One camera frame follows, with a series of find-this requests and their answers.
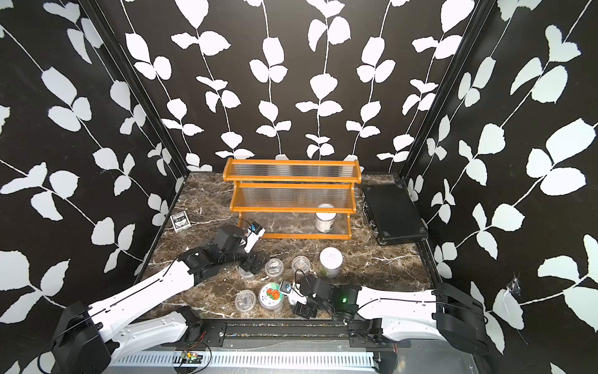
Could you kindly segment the clear jar yellow label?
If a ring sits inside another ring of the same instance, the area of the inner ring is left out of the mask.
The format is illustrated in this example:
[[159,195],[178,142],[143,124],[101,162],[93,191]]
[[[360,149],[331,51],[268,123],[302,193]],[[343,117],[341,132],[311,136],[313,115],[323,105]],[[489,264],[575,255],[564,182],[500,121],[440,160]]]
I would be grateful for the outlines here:
[[283,261],[277,258],[270,259],[264,266],[266,276],[272,281],[278,281],[283,276]]

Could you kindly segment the white green label jar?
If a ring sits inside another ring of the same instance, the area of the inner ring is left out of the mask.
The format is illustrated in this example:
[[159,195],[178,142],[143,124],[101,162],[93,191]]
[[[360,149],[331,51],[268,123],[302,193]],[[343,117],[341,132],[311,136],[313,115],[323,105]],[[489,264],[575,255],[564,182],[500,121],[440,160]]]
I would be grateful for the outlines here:
[[320,252],[319,263],[321,274],[328,278],[335,278],[344,263],[344,257],[339,249],[327,247]]

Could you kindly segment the red tomato seed jar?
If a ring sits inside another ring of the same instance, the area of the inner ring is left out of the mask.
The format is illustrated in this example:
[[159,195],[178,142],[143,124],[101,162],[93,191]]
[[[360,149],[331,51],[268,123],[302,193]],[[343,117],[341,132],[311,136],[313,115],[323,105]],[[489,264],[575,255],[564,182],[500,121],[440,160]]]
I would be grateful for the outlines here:
[[277,312],[283,308],[284,295],[280,291],[280,285],[268,283],[259,292],[258,300],[261,307],[267,311]]

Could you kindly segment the small clear seed jar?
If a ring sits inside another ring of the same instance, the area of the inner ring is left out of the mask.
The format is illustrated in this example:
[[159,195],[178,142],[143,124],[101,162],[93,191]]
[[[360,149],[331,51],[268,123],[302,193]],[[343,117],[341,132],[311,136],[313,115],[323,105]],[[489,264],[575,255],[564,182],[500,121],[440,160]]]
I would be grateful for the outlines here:
[[249,313],[254,310],[257,297],[252,290],[240,291],[235,297],[235,308],[240,313]]

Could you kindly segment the white text label jar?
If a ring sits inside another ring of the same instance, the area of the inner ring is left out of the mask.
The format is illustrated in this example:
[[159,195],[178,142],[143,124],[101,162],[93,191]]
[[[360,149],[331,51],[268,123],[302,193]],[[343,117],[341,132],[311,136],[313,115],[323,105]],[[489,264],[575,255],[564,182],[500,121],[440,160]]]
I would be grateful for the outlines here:
[[330,211],[319,211],[316,213],[316,230],[322,234],[328,234],[333,230],[337,213]]

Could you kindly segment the clear jar purple seeds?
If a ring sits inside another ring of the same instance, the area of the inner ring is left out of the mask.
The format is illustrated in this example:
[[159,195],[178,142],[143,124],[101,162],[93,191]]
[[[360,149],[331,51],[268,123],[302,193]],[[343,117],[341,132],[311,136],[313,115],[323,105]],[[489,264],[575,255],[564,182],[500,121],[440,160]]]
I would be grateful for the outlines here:
[[241,266],[238,266],[238,274],[244,280],[253,280],[255,278],[255,274],[251,271],[245,271]]

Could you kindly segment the green vegetable tin can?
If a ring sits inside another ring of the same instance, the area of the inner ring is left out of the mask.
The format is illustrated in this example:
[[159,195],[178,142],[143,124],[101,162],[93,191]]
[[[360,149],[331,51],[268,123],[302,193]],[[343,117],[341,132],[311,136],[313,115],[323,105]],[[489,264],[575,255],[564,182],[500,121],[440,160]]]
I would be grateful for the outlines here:
[[307,304],[307,298],[295,289],[293,289],[288,295],[288,301],[291,305],[296,305],[298,303],[303,305]]

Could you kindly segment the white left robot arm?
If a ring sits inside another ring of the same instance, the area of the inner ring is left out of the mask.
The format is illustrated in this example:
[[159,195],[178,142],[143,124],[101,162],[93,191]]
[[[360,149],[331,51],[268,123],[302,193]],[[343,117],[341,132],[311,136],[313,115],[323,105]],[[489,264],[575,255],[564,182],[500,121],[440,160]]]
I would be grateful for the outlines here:
[[226,267],[238,265],[257,274],[265,260],[252,249],[265,233],[256,222],[247,228],[227,224],[214,240],[180,253],[163,270],[131,288],[90,305],[69,305],[48,345],[58,368],[62,373],[102,373],[127,355],[178,341],[201,321],[190,309],[141,323],[137,318]]

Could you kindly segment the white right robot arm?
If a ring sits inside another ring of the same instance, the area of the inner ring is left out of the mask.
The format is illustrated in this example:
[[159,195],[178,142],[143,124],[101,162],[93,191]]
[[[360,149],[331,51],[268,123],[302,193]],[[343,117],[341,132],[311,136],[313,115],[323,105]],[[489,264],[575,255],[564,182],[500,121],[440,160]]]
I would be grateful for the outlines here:
[[370,331],[353,333],[372,341],[445,341],[473,355],[487,355],[486,317],[478,300],[440,283],[416,292],[381,291],[359,285],[333,285],[328,278],[303,275],[299,282],[280,284],[293,313],[304,319],[318,312],[350,326],[369,323]]

